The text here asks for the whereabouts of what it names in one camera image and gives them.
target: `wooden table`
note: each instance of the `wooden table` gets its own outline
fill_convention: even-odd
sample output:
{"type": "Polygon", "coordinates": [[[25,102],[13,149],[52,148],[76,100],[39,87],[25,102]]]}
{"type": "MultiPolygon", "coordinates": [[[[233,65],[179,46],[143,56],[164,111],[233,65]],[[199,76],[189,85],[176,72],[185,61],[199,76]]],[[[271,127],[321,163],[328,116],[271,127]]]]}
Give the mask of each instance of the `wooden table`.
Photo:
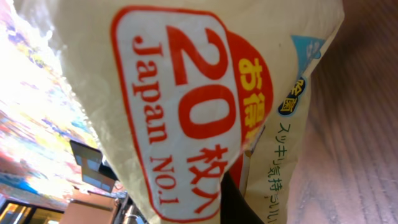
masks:
{"type": "Polygon", "coordinates": [[[398,223],[398,0],[347,0],[313,73],[289,223],[398,223]]]}

